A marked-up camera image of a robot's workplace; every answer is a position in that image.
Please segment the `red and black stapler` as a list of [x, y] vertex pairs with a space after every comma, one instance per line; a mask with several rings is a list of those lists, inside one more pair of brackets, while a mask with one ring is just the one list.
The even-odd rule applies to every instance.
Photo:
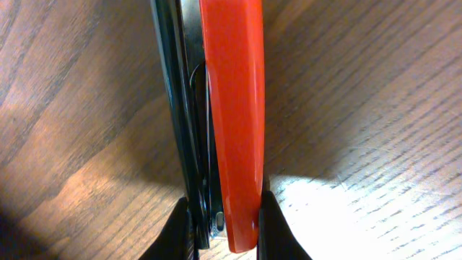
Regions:
[[152, 0], [152, 16], [186, 186], [186, 252], [226, 232], [256, 247], [263, 189], [263, 10], [251, 0]]

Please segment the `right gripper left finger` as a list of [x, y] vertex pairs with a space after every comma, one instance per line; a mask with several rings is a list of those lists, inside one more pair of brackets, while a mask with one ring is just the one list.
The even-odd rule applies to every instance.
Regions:
[[178, 200], [155, 242], [139, 260], [197, 260], [193, 221], [188, 200]]

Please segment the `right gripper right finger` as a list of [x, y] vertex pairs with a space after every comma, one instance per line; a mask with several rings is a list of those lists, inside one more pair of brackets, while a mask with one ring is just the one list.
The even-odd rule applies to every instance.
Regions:
[[294, 237], [271, 191], [262, 193], [258, 224], [258, 260], [312, 260]]

